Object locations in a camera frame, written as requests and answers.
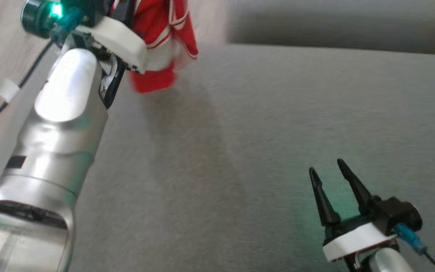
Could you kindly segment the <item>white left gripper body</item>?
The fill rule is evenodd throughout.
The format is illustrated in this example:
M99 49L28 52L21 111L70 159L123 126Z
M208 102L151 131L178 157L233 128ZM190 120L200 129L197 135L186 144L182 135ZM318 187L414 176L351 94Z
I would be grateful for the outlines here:
M147 70L147 45L124 23L103 17L93 28L80 25L78 33L88 36L91 52L97 54L99 62L109 68L103 71L99 95L109 109L114 103L123 74L131 71L144 74Z

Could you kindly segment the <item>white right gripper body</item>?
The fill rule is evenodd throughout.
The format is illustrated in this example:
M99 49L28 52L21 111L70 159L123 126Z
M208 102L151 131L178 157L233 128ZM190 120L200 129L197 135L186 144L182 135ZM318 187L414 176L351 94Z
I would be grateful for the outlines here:
M343 260L350 271L363 271L358 256L385 247L397 237L383 234L366 216L356 216L325 227L323 253L328 262Z

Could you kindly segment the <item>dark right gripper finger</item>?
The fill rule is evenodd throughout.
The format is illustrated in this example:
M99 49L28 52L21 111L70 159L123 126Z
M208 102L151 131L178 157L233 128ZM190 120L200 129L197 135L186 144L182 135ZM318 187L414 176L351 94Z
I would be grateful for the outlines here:
M321 178L314 167L309 168L309 176L321 225L323 227L331 227L339 224L341 222L341 217L331 205L325 191L323 190Z
M343 177L349 182L350 187L354 193L355 199L358 204L358 210L361 215L367 215L370 213L371 208L369 206L369 200L372 194L361 182L361 180L354 174L350 167L343 159L337 159L338 167Z

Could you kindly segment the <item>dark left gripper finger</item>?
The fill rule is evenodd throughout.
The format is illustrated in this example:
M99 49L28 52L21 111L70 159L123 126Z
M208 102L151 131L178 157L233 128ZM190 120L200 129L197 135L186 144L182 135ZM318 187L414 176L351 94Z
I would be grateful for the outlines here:
M135 11L135 0L120 0L117 5L117 20L132 23Z

